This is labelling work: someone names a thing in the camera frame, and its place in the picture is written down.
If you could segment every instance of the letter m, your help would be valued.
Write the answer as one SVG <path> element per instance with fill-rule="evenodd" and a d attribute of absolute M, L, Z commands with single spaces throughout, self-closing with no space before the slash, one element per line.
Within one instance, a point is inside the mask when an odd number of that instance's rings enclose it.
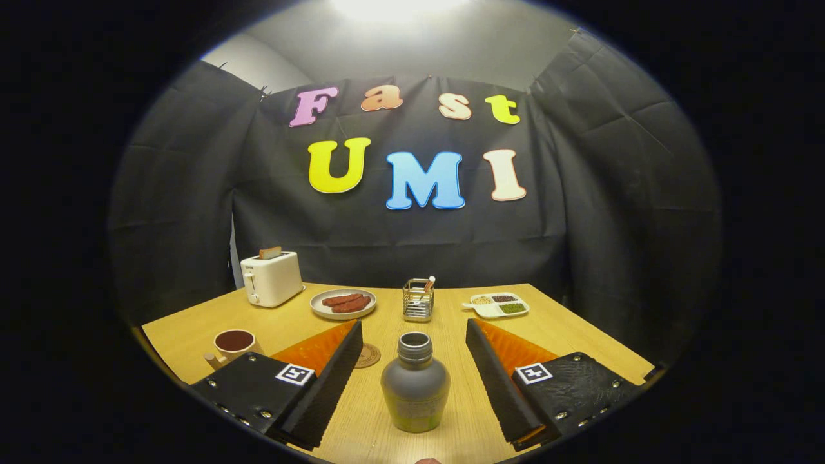
<path fill-rule="evenodd" d="M 407 197 L 407 187 L 422 208 L 430 199 L 433 189 L 436 189 L 436 197 L 432 199 L 434 207 L 455 209 L 464 206 L 464 198 L 459 192 L 460 154 L 440 152 L 426 172 L 409 152 L 389 154 L 387 162 L 393 165 L 393 196 L 387 200 L 390 210 L 406 210 L 413 205 L 413 201 Z"/>

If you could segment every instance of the toaster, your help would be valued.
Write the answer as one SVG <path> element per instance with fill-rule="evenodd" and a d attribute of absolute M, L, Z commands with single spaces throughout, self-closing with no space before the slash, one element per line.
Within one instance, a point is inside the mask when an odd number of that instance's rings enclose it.
<path fill-rule="evenodd" d="M 246 258 L 241 270 L 247 298 L 254 305 L 274 308 L 304 289 L 295 252 L 281 252 L 270 259 Z"/>

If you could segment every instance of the black fabric backdrop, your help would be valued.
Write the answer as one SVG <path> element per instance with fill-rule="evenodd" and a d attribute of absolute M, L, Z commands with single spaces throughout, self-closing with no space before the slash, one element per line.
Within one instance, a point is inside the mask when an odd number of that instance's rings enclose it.
<path fill-rule="evenodd" d="M 361 110 L 377 85 L 402 106 Z M 288 127 L 297 93 L 340 93 L 312 125 Z M 437 110 L 465 95 L 467 121 Z M 484 98 L 517 102 L 521 121 L 493 118 Z M 368 137 L 364 175 L 340 194 L 315 191 L 307 147 Z M 513 149 L 517 201 L 494 201 L 482 155 Z M 391 211 L 387 154 L 427 169 L 462 155 L 458 210 Z M 124 307 L 138 324 L 233 289 L 238 256 L 282 245 L 307 282 L 394 286 L 436 275 L 438 286 L 529 282 L 643 357 L 671 362 L 714 285 L 718 193 L 699 139 L 667 94 L 621 54 L 577 33 L 528 93 L 484 83 L 392 77 L 318 83 L 261 100 L 258 90 L 197 63 L 164 93 L 135 134 L 111 207 L 111 249 Z"/>

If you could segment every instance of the mug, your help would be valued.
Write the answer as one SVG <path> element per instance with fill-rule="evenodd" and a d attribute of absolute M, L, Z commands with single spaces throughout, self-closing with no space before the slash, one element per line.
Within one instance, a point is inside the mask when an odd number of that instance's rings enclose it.
<path fill-rule="evenodd" d="M 243 329 L 229 329 L 215 335 L 214 347 L 218 349 L 221 357 L 215 357 L 211 353 L 204 355 L 206 361 L 215 369 L 233 361 L 236 357 L 252 351 L 263 354 L 261 345 L 255 339 L 255 334 Z"/>

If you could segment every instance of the bottle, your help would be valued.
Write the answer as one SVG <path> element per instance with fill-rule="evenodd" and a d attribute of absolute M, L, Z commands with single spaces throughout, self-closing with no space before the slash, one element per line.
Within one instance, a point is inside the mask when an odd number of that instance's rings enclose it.
<path fill-rule="evenodd" d="M 381 389 L 396 427 L 412 433 L 438 427 L 450 392 L 450 373 L 432 357 L 427 334 L 407 332 L 398 339 L 398 357 L 381 373 Z"/>

